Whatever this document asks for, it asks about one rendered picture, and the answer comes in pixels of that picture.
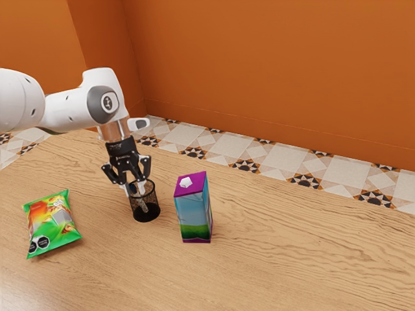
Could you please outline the green snack bag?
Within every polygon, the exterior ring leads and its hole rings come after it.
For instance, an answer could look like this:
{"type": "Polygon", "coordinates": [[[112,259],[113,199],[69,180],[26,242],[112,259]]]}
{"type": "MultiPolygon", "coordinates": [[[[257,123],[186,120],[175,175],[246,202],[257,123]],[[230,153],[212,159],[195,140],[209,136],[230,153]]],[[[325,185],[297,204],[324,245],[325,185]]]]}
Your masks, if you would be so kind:
{"type": "Polygon", "coordinates": [[[29,232],[27,258],[80,240],[69,204],[69,189],[23,204],[29,232]]]}

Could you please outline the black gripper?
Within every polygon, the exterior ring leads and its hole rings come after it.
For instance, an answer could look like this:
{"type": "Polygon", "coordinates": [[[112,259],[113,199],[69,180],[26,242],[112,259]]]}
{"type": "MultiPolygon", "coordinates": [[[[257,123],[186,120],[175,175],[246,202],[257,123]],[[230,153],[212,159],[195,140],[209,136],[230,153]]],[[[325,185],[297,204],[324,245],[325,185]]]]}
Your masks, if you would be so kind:
{"type": "Polygon", "coordinates": [[[109,162],[101,166],[102,171],[108,179],[123,189],[126,197],[130,196],[126,173],[130,171],[137,179],[137,186],[140,194],[139,206],[144,213],[148,212],[144,196],[146,193],[145,184],[150,175],[151,157],[149,155],[140,155],[136,148],[136,142],[132,136],[121,141],[105,143],[109,162]]]}

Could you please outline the black mesh pen holder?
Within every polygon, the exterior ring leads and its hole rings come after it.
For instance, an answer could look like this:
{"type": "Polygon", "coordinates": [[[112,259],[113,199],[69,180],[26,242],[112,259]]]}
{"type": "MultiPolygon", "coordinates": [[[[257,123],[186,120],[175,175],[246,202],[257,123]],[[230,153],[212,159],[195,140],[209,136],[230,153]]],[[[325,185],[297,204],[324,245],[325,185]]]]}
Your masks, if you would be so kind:
{"type": "Polygon", "coordinates": [[[140,194],[136,181],[128,184],[128,199],[133,217],[138,222],[150,222],[160,215],[155,184],[148,179],[144,184],[144,194],[140,194]]]}

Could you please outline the purple and blue carton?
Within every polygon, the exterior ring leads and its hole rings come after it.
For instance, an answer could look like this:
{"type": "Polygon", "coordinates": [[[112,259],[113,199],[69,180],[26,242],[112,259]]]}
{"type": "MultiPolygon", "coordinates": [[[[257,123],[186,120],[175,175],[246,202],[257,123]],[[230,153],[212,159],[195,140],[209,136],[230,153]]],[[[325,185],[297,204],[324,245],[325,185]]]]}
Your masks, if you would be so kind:
{"type": "Polygon", "coordinates": [[[207,172],[179,176],[174,203],[183,243],[210,243],[213,217],[207,172]]]}

